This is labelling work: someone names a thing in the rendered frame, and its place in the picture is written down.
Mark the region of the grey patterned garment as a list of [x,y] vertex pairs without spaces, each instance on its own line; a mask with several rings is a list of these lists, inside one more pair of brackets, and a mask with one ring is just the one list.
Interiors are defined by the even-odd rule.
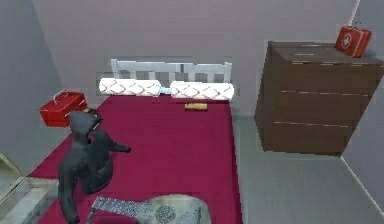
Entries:
[[91,224],[99,211],[131,217],[138,224],[212,224],[207,203],[184,194],[162,195],[141,202],[98,196],[86,224]]

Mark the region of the brown chest of drawers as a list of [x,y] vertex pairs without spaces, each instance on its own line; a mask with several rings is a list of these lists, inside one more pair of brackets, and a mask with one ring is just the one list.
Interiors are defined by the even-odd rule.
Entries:
[[384,61],[330,43],[270,41],[255,110],[262,148],[342,155],[383,76]]

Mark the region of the red first aid kit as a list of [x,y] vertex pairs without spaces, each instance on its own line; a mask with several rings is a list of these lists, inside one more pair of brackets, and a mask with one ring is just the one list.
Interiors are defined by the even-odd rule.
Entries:
[[372,32],[354,26],[343,26],[334,48],[353,58],[361,58],[370,42]]

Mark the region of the pale framed floor object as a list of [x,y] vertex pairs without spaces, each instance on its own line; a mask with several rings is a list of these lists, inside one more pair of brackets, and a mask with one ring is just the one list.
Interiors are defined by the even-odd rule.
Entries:
[[24,176],[0,152],[0,224],[38,224],[57,197],[57,184]]

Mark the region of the small tan cylinder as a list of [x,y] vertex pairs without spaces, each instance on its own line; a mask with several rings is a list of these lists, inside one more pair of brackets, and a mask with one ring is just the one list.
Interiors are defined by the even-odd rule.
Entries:
[[208,105],[206,103],[186,103],[184,105],[185,110],[190,111],[206,111],[208,108]]

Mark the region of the white diamond-pattern pillow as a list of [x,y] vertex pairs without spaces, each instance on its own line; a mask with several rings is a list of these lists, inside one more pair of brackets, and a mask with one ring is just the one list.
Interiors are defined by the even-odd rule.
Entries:
[[170,85],[170,93],[174,98],[231,100],[235,89],[231,83],[174,81]]
[[157,97],[161,93],[161,84],[158,80],[102,78],[98,88],[105,95]]

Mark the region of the white bed with crimson cover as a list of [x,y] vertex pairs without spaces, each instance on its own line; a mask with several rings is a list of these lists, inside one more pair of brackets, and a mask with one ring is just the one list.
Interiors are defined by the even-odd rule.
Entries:
[[[73,198],[85,224],[99,196],[145,200],[187,194],[204,200],[212,224],[242,224],[231,109],[211,101],[205,112],[186,111],[170,96],[111,96],[98,108],[100,130],[129,153],[111,152],[113,176],[102,190],[85,194],[77,182]],[[57,168],[69,151],[70,135],[39,165],[33,176],[58,180]],[[58,197],[38,224],[68,224]]]

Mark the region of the dark grey hooded jacket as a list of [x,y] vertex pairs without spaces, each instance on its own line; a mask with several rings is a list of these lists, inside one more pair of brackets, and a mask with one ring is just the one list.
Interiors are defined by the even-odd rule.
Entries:
[[73,198],[77,182],[85,194],[102,190],[113,176],[110,153],[131,151],[129,146],[114,141],[105,130],[100,130],[101,122],[102,117],[97,112],[69,113],[72,143],[57,168],[58,200],[68,224],[80,222]]

